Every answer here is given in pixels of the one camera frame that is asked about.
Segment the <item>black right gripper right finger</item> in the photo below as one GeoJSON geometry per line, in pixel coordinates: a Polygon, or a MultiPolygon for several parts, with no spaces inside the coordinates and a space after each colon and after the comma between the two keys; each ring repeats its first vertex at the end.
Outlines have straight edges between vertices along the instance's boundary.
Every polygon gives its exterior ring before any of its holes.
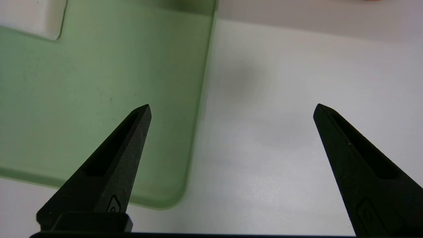
{"type": "Polygon", "coordinates": [[[422,237],[422,187],[334,109],[313,119],[355,235],[422,237]]]}

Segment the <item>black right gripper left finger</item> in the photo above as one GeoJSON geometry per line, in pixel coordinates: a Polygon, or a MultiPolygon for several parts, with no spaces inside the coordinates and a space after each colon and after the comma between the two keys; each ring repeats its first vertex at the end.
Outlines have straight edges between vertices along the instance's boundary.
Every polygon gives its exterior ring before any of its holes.
{"type": "Polygon", "coordinates": [[[42,231],[66,213],[125,213],[152,114],[134,109],[37,212],[42,231]]]}

